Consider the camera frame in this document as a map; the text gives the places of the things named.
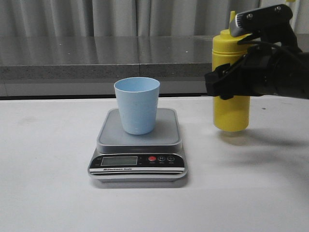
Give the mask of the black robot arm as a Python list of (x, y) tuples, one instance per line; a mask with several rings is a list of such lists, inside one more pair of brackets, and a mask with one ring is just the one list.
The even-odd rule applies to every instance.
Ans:
[(226, 63), (205, 74), (210, 96), (283, 96), (308, 99), (309, 55), (299, 48), (258, 44), (234, 64)]

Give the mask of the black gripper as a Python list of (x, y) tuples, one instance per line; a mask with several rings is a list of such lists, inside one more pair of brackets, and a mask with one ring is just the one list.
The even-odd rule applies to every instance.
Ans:
[(235, 96), (277, 96), (273, 80), (277, 51), (269, 45), (254, 45), (234, 64), (219, 65), (205, 74), (208, 95), (222, 100)]

